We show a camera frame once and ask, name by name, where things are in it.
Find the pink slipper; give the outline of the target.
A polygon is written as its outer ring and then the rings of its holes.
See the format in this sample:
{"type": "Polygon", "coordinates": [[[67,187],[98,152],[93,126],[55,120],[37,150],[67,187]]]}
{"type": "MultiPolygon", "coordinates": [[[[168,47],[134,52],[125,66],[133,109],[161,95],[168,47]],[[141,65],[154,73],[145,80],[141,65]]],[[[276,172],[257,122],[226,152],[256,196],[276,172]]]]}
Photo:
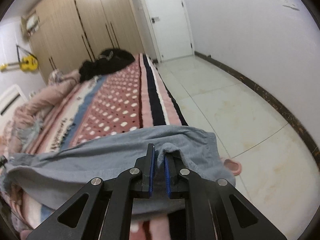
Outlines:
{"type": "Polygon", "coordinates": [[[220,158],[225,168],[229,169],[234,176],[238,176],[242,172],[242,165],[238,161],[229,158],[220,158]]]}

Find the grey-blue pants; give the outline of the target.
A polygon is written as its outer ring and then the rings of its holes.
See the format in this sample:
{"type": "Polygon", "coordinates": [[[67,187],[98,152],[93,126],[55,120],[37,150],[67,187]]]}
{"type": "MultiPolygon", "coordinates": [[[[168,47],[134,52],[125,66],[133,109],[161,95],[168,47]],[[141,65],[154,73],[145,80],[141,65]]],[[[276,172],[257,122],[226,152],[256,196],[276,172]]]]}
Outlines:
{"type": "Polygon", "coordinates": [[[1,191],[13,194],[17,185],[39,203],[58,209],[92,178],[116,178],[155,146],[155,180],[150,199],[133,204],[137,217],[171,213],[184,207],[182,200],[170,200],[165,190],[164,156],[179,152],[184,165],[202,178],[220,178],[235,184],[224,167],[214,133],[190,126],[155,126],[93,139],[60,152],[30,155],[15,153],[1,175],[1,191]]]}

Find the white door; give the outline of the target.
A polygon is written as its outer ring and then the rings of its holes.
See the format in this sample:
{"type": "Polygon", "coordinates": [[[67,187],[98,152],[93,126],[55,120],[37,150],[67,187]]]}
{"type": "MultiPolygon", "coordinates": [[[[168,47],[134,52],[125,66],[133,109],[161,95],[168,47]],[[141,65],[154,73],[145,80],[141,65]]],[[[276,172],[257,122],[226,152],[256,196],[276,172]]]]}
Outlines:
{"type": "Polygon", "coordinates": [[[169,61],[193,54],[182,0],[144,0],[160,59],[169,61]]]}

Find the black clothes pile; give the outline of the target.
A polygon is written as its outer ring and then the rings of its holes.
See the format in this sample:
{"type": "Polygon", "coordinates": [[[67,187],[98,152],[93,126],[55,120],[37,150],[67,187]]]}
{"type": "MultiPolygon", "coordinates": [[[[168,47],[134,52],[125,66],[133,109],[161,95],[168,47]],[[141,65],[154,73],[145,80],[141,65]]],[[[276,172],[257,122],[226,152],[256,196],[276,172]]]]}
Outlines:
{"type": "Polygon", "coordinates": [[[97,59],[84,61],[79,68],[80,83],[88,81],[95,76],[113,74],[135,62],[135,57],[126,50],[114,48],[101,52],[97,59]]]}

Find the striped dotted bed blanket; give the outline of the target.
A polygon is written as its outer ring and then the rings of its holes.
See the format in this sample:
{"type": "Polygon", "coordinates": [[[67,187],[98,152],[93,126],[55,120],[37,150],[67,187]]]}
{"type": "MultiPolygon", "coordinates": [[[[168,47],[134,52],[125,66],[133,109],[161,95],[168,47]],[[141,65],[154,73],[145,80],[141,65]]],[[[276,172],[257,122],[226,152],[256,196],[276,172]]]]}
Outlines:
{"type": "Polygon", "coordinates": [[[76,85],[23,152],[60,152],[84,142],[158,125],[185,125],[178,104],[145,54],[113,74],[76,85]]]}

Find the beige wardrobe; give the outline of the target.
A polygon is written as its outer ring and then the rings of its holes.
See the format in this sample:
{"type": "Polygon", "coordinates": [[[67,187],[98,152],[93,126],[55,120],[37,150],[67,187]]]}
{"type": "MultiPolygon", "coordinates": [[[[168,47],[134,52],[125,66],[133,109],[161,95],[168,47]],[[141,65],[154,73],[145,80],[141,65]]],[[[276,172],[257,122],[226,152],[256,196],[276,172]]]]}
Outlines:
{"type": "Polygon", "coordinates": [[[107,48],[144,52],[132,0],[40,0],[27,14],[33,54],[45,82],[95,61],[107,48]]]}

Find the pink quilt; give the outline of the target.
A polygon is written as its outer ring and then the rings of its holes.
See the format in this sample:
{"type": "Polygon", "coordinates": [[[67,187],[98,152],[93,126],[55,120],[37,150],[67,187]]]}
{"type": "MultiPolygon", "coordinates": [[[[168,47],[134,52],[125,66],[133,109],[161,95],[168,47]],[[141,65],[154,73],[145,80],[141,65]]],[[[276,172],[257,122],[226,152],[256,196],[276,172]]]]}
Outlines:
{"type": "Polygon", "coordinates": [[[1,126],[1,155],[23,153],[40,135],[49,112],[59,105],[79,82],[78,70],[66,75],[58,70],[53,71],[48,86],[18,106],[13,116],[1,126]]]}

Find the white air conditioner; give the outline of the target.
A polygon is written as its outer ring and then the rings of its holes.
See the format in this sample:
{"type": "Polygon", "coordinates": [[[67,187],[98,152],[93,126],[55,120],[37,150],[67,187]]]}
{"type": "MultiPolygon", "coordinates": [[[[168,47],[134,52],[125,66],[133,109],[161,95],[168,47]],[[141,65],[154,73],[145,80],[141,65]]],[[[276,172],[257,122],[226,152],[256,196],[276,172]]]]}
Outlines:
{"type": "Polygon", "coordinates": [[[6,89],[1,95],[0,101],[0,129],[1,133],[5,128],[5,125],[13,117],[13,114],[17,107],[23,105],[28,101],[27,97],[22,92],[21,88],[14,84],[6,89]]]}

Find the yellow ukulele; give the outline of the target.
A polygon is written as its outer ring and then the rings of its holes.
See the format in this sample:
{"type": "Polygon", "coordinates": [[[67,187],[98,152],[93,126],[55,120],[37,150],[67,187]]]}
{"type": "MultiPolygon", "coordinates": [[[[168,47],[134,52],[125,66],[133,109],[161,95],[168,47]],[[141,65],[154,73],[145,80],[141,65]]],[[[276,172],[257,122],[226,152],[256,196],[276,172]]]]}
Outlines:
{"type": "Polygon", "coordinates": [[[16,45],[18,61],[1,64],[1,72],[10,70],[21,70],[23,72],[34,72],[38,70],[39,62],[37,57],[30,51],[16,45]]]}

